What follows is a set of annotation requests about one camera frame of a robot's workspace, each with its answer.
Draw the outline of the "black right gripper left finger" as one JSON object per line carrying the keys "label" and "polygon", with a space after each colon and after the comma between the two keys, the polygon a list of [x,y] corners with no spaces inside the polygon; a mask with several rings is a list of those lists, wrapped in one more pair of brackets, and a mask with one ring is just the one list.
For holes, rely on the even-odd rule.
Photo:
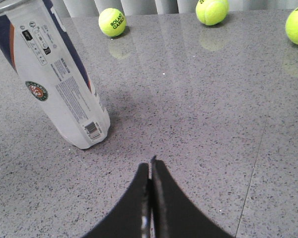
{"label": "black right gripper left finger", "polygon": [[149,166],[141,163],[130,186],[85,238],[149,237]]}

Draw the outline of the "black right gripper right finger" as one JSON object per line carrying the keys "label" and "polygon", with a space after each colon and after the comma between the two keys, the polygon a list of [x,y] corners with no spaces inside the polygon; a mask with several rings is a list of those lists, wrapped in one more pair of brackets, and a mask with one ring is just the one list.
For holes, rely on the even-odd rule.
{"label": "black right gripper right finger", "polygon": [[152,205],[157,238],[230,238],[185,195],[164,161],[151,161]]}

